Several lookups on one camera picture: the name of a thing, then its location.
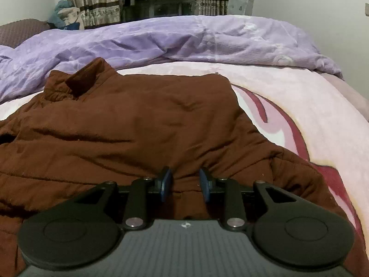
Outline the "mauve bed sheet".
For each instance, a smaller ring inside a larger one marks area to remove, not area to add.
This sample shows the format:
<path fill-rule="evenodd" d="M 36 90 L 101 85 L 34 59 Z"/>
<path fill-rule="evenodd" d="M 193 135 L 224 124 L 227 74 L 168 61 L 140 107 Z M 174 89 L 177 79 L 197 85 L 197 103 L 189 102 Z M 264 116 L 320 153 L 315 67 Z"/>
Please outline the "mauve bed sheet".
<path fill-rule="evenodd" d="M 361 96 L 359 92 L 353 89 L 342 79 L 328 73 L 321 73 L 321 75 L 334 86 L 368 121 L 369 120 L 369 101 L 367 98 Z"/>

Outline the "mauve quilted headboard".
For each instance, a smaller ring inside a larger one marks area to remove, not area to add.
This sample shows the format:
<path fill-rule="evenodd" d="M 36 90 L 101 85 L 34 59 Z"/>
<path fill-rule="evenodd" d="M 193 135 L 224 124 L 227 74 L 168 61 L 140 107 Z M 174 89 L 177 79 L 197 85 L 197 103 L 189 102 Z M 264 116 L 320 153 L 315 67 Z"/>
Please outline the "mauve quilted headboard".
<path fill-rule="evenodd" d="M 23 19 L 4 24 L 0 27 L 0 45 L 16 48 L 32 36 L 50 29 L 50 25 L 46 21 L 37 19 Z"/>

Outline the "blue and beige clothes pile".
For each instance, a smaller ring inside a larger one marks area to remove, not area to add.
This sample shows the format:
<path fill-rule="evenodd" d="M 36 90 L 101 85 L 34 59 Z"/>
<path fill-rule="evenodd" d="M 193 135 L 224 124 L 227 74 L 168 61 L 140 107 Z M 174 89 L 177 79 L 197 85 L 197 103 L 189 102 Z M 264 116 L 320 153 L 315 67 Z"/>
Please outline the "blue and beige clothes pile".
<path fill-rule="evenodd" d="M 84 30 L 81 11 L 71 1 L 60 0 L 48 19 L 48 24 L 53 29 Z"/>

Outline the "purple quilt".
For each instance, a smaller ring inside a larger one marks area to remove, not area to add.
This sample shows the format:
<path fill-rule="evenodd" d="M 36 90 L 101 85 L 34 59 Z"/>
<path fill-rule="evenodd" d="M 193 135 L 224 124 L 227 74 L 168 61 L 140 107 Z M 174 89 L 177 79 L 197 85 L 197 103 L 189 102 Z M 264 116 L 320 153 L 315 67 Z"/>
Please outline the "purple quilt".
<path fill-rule="evenodd" d="M 101 57 L 115 69 L 192 61 L 305 68 L 342 76 L 302 29 L 257 16 L 172 16 L 96 29 L 51 29 L 1 46 L 1 101 L 42 90 L 52 70 L 74 73 Z"/>

